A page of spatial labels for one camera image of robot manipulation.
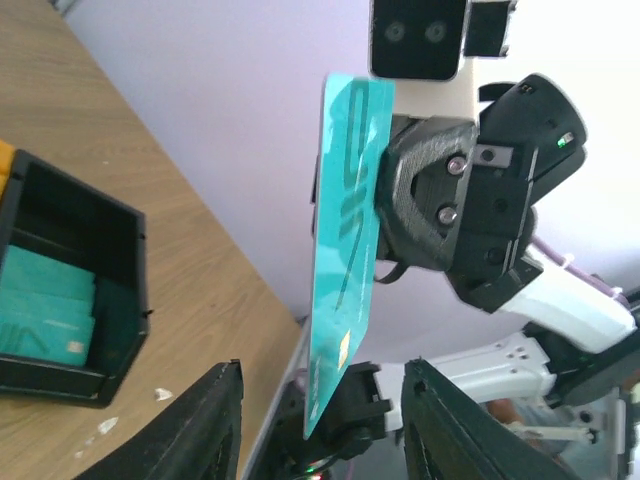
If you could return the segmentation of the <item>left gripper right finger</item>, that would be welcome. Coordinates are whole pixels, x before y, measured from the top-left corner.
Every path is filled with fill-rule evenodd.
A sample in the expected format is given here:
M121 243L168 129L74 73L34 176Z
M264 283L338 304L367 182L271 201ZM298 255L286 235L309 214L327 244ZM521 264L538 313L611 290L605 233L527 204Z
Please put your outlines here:
M402 418L411 480L577 477L507 430L423 359L405 364Z

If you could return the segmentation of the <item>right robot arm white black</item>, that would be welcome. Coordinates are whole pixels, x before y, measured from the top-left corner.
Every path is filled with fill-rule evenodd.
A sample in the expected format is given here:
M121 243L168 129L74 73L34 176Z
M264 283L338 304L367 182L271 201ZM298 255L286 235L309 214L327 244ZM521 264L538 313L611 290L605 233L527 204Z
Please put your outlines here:
M466 400L509 395L577 406L613 387L639 354L626 300L534 235L535 204L584 162L586 131L549 79L482 86L477 120L396 115L391 81L330 74L314 184L314 261L303 433L294 460L315 472L386 428L376 368L352 361L368 328L375 264L443 273L485 313L528 318L492 347L441 357Z

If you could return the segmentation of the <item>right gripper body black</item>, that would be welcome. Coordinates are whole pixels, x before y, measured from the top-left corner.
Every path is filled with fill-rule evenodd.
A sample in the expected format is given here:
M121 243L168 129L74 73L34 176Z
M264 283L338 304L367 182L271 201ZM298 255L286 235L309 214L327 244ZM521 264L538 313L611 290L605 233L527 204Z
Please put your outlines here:
M541 269L522 259L534 226L538 148L456 145L439 156L439 267L464 303L494 313Z

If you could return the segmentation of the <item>teal credit card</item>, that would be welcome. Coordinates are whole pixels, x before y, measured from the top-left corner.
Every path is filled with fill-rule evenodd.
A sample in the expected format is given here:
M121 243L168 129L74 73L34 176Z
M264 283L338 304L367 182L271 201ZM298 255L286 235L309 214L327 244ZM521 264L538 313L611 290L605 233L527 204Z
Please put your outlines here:
M329 74L316 175L303 437L319 424L369 324L379 220L374 194L390 139L395 86Z

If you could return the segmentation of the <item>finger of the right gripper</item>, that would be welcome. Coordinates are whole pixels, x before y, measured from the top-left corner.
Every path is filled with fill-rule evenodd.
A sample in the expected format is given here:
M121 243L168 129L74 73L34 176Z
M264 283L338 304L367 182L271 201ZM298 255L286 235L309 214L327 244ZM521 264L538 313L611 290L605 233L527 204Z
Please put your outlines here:
M374 195L377 258L448 270L460 229L477 127L455 117L395 117Z

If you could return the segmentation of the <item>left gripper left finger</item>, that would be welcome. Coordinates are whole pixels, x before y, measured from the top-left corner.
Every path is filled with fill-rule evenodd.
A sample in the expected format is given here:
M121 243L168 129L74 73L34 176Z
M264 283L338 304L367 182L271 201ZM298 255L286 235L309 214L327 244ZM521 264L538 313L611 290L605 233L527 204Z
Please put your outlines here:
M218 363L80 480L234 480L241 444L243 377Z

